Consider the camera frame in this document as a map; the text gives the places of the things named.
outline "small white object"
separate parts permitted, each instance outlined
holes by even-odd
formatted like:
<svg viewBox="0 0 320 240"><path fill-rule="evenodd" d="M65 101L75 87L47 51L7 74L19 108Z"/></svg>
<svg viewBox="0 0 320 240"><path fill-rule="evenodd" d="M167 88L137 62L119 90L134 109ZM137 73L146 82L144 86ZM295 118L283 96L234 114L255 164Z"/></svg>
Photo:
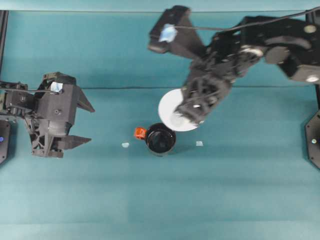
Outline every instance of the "small white object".
<svg viewBox="0 0 320 240"><path fill-rule="evenodd" d="M160 100L158 113L161 121L169 129L177 132L186 132L196 129L198 126L191 123L189 119L175 113L179 104L183 101L181 89L167 92Z"/></svg>
<svg viewBox="0 0 320 240"><path fill-rule="evenodd" d="M204 146L204 143L203 143L202 141L196 141L196 142L195 142L195 145L196 145L197 147L203 147L203 146Z"/></svg>
<svg viewBox="0 0 320 240"><path fill-rule="evenodd" d="M308 26L305 26L305 27L304 27L304 31L305 31L307 34L313 34L315 31L317 31L317 27L314 26L314 25L308 25Z"/></svg>
<svg viewBox="0 0 320 240"><path fill-rule="evenodd" d="M163 26L163 30L161 31L159 42L167 42L171 43L175 40L178 31L175 29L175 25L172 24L165 24Z"/></svg>
<svg viewBox="0 0 320 240"><path fill-rule="evenodd" d="M262 57L264 55L264 52L258 48L245 48L241 52L252 53L257 55L258 57Z"/></svg>
<svg viewBox="0 0 320 240"><path fill-rule="evenodd" d="M308 78L306 79L306 81L308 82L308 83L314 83L314 82L316 82L316 81L318 81L319 80L319 77L317 76L317 75L310 75L310 76L308 76Z"/></svg>
<svg viewBox="0 0 320 240"><path fill-rule="evenodd" d="M52 92L60 92L62 90L62 88L64 87L64 84L63 83L59 83L59 82L52 82L51 83L51 86L50 86L50 90Z"/></svg>
<svg viewBox="0 0 320 240"><path fill-rule="evenodd" d="M127 149L130 146L130 143L123 142L121 145L122 145L123 148Z"/></svg>

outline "teal fabric surface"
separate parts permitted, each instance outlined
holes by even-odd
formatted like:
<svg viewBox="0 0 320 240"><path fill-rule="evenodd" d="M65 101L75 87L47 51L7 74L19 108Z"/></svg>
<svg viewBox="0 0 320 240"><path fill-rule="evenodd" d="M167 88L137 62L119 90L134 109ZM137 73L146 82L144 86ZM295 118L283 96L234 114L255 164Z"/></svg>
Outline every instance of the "teal fabric surface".
<svg viewBox="0 0 320 240"><path fill-rule="evenodd" d="M188 3L197 11L316 4L180 2ZM0 2L24 10L125 11L124 5L129 1ZM33 157L23 122L13 127L10 157L0 165L0 240L320 238L320 171L307 158L304 136L317 111L314 86L288 81L262 61L203 125L177 133L168 156L154 156L134 139L135 127L160 121L159 100L188 74L189 60L147 50L159 11L172 5L131 2L128 11L156 11L145 13L10 12L1 79L36 88L44 73L61 71L77 77L96 112L78 110L70 134L92 141L63 159ZM191 19L229 27L246 15L288 13L195 12ZM213 33L200 34L207 44Z"/></svg>
<svg viewBox="0 0 320 240"><path fill-rule="evenodd" d="M196 26L230 27L244 16L292 12L193 13ZM27 12L9 14L1 79L38 87L42 75L60 71L84 88L179 87L190 60L147 50L160 13ZM199 32L209 44L212 31ZM237 86L296 86L264 60Z"/></svg>
<svg viewBox="0 0 320 240"><path fill-rule="evenodd" d="M19 124L0 167L1 238L319 239L320 171L303 134L313 86L235 87L157 157L133 131L159 121L167 91L85 90L96 112L79 110L71 133L93 139L63 159L32 157Z"/></svg>
<svg viewBox="0 0 320 240"><path fill-rule="evenodd" d="M27 11L85 12L162 12L173 5L184 5L199 12L306 10L319 5L317 0L1 0L0 9Z"/></svg>

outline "paper plate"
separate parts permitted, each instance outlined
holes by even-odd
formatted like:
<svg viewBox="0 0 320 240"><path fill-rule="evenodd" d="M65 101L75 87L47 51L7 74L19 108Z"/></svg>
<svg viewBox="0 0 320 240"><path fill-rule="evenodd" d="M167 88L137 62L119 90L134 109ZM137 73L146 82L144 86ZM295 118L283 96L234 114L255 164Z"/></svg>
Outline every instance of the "paper plate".
<svg viewBox="0 0 320 240"><path fill-rule="evenodd" d="M158 113L161 121L168 128L177 132L186 132L196 129L198 126L191 123L189 119L178 116L175 113L177 106L183 101L181 89L167 92L160 100Z"/></svg>

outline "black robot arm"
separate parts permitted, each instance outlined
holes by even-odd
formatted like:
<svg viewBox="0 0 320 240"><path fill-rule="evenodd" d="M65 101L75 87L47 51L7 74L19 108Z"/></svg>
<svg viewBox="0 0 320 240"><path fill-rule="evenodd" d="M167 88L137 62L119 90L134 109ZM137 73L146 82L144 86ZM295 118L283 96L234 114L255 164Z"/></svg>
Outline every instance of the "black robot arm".
<svg viewBox="0 0 320 240"><path fill-rule="evenodd" d="M74 77L61 72L47 73L37 90L29 90L28 85L19 82L3 81L0 89L4 90L0 94L0 120L24 120L33 155L62 158L64 150L91 140L69 135L77 108L95 111Z"/></svg>
<svg viewBox="0 0 320 240"><path fill-rule="evenodd" d="M148 48L192 59L176 112L194 124L202 123L236 79L262 57L291 80L319 84L320 26L297 19L246 16L237 26L218 31L204 46L189 20L190 12L184 6L165 10L149 34ZM174 39L163 40L168 26L175 28Z"/></svg>

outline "black cable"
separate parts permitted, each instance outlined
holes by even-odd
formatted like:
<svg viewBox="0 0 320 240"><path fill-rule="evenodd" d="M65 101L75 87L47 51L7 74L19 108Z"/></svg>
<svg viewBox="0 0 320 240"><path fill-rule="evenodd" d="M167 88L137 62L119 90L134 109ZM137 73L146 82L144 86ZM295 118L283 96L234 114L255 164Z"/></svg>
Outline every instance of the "black cable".
<svg viewBox="0 0 320 240"><path fill-rule="evenodd" d="M50 90L25 90L25 89L16 89L16 88L5 88L0 87L0 90L12 91L12 92L23 92L23 93L50 93L54 95L58 95L58 92L50 91Z"/></svg>
<svg viewBox="0 0 320 240"><path fill-rule="evenodd" d="M175 29L194 29L194 30L209 30L209 31L229 32L229 31L235 31L235 30L239 30L239 29L243 29L243 28L247 28L247 27L252 27L252 26L256 26L256 25L270 24L270 23L278 22L278 21L281 21L281 20L284 20L284 19L290 19L290 18L301 16L301 15L313 13L313 12L318 11L318 10L320 10L320 6L317 6L315 8L310 9L310 10L307 10L307 11L302 11L302 12L298 12L298 13L294 13L294 14L290 14L290 15L286 15L286 16L281 16L281 17L277 17L277 18L274 18L274 19L271 19L271 20L251 22L251 23L238 25L238 26L234 26L234 27L229 27L229 28L202 27L202 26L174 26L174 28Z"/></svg>

